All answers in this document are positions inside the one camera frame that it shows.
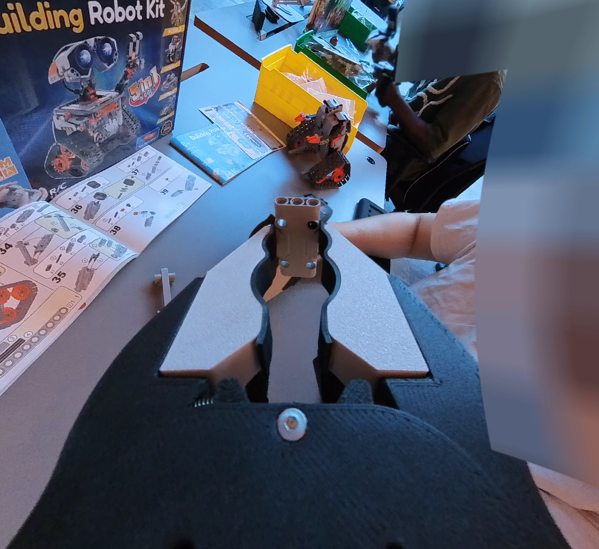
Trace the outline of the clear bags in green bin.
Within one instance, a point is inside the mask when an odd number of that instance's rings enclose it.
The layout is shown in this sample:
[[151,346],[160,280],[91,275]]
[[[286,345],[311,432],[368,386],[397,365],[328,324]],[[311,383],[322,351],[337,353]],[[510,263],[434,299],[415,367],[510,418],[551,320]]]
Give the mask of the clear bags in green bin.
[[373,78],[368,65],[364,64],[359,56],[346,51],[341,46],[334,46],[325,39],[311,36],[305,42],[304,49],[313,52],[326,65],[348,79],[371,80]]

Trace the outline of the grey neighbouring desk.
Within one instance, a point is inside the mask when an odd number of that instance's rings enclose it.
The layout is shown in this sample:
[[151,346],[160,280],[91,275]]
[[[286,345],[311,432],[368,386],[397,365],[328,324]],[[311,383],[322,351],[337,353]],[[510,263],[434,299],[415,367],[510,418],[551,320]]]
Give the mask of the grey neighbouring desk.
[[194,24],[236,56],[259,69],[262,58],[269,53],[289,44],[295,45],[296,39],[304,32],[307,20],[260,41],[251,22],[254,5],[255,2],[252,1],[198,12],[194,17]]

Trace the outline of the grey tracked toy robot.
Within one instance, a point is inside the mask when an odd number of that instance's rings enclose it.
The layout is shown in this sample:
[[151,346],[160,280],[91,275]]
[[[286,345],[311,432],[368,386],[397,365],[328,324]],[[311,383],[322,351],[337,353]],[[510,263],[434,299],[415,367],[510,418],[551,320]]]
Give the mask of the grey tracked toy robot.
[[324,100],[312,115],[300,113],[298,125],[286,137],[289,155],[317,153],[320,161],[304,171],[317,190],[339,188],[350,178],[350,162],[343,150],[352,126],[349,116],[335,99]]

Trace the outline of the small grey brick piece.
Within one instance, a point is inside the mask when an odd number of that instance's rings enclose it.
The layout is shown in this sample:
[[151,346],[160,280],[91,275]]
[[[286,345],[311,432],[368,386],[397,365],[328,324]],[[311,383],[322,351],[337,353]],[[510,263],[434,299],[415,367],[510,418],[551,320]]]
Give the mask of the small grey brick piece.
[[161,268],[160,274],[154,275],[154,284],[161,286],[163,305],[171,301],[171,285],[175,280],[175,274],[169,273],[168,268]]

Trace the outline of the open instruction manual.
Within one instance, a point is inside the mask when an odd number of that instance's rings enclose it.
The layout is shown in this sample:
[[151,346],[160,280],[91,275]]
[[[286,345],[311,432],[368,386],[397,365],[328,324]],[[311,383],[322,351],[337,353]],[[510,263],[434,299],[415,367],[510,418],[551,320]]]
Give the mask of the open instruction manual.
[[148,146],[1,219],[1,392],[211,184]]

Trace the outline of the blue robot kit box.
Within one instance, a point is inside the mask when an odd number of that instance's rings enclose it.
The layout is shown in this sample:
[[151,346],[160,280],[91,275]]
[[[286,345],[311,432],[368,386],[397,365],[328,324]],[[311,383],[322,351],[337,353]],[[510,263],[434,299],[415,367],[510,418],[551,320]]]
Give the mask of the blue robot kit box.
[[191,0],[1,0],[1,207],[168,135]]

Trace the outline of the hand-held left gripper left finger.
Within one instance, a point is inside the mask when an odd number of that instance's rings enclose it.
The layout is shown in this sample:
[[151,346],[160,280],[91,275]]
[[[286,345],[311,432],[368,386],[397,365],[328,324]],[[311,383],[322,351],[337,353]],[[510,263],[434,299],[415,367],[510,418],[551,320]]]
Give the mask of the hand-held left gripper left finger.
[[235,378],[254,402],[267,402],[272,335],[264,294],[274,279],[274,234],[267,225],[209,270],[191,301],[160,373]]

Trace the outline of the green plastic bin with bags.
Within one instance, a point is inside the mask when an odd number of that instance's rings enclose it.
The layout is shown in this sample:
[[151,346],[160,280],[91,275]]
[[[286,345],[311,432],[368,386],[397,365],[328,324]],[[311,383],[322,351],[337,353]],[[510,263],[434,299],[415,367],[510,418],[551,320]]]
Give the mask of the green plastic bin with bags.
[[376,86],[367,56],[337,31],[307,31],[298,37],[294,51],[306,54],[362,98]]

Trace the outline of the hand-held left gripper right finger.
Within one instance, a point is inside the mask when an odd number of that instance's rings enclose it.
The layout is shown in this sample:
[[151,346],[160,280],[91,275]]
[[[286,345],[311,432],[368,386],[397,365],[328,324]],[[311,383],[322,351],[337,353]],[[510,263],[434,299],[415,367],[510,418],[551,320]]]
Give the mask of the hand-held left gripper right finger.
[[329,225],[322,225],[318,387],[335,402],[351,380],[419,379],[430,371],[386,271]]

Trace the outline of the blue instruction booklet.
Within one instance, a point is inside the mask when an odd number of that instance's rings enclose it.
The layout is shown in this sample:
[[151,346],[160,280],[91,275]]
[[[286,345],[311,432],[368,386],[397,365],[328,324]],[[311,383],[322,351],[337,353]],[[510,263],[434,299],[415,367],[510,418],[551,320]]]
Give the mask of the blue instruction booklet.
[[221,185],[265,157],[251,159],[216,124],[174,136],[170,143]]

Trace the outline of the printed sticker sheet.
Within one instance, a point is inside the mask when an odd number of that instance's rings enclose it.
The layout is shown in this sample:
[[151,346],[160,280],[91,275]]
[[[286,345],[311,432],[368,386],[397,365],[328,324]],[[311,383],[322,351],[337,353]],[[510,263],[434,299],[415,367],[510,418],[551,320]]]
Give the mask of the printed sticker sheet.
[[200,112],[253,160],[283,147],[281,140],[240,101],[204,107]]

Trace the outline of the person's light shirt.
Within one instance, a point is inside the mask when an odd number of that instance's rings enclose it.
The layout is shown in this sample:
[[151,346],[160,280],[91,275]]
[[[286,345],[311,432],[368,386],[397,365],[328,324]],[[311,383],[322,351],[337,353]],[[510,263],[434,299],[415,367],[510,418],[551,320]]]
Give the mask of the person's light shirt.
[[[475,246],[479,200],[452,199],[441,205],[431,229],[431,253],[446,267],[412,290],[453,331],[477,360]],[[598,548],[598,489],[528,463],[550,514],[572,548]]]

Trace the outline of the black flat stand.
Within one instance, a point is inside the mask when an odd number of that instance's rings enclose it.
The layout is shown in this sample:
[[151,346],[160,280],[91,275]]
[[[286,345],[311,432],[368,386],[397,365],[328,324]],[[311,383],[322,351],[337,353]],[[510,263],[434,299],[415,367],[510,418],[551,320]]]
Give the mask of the black flat stand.
[[259,41],[264,41],[304,19],[305,15],[298,8],[283,0],[256,0],[251,15]]

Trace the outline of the black office chair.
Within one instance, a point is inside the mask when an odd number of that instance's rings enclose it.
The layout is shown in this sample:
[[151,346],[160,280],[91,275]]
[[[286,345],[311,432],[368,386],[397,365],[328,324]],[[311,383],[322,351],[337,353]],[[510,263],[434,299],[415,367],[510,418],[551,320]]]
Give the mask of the black office chair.
[[433,163],[391,127],[383,156],[387,160],[385,200],[399,212],[437,212],[439,207],[484,175],[496,111]]

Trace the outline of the clear bags in yellow bin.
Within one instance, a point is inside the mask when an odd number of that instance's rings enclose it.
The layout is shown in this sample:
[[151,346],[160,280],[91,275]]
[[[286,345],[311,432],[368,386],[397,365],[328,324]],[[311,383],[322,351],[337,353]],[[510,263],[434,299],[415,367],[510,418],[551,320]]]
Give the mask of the clear bags in yellow bin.
[[322,77],[315,78],[307,68],[301,75],[293,73],[284,73],[284,75],[312,96],[329,94],[324,79]]

